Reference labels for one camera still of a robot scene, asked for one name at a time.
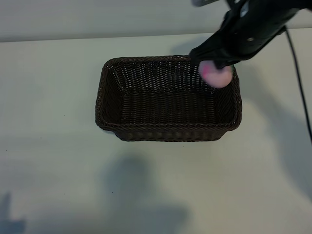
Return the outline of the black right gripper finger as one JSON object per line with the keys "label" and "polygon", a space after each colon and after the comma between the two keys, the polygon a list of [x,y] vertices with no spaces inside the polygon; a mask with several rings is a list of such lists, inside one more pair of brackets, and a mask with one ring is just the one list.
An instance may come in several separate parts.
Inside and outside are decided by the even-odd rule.
{"label": "black right gripper finger", "polygon": [[215,58],[214,65],[218,70],[222,70],[225,67],[233,66],[238,63],[238,59],[236,57],[233,58]]}
{"label": "black right gripper finger", "polygon": [[192,49],[189,53],[191,60],[201,62],[205,60],[224,61],[224,43],[221,34],[213,34],[198,47]]}

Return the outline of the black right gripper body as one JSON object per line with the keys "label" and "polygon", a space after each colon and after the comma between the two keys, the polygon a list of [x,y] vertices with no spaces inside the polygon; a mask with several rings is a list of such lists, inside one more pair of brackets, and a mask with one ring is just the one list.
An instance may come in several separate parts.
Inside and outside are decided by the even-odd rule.
{"label": "black right gripper body", "polygon": [[291,18],[284,0],[228,0],[230,10],[217,31],[221,47],[216,63],[234,63],[252,58]]}

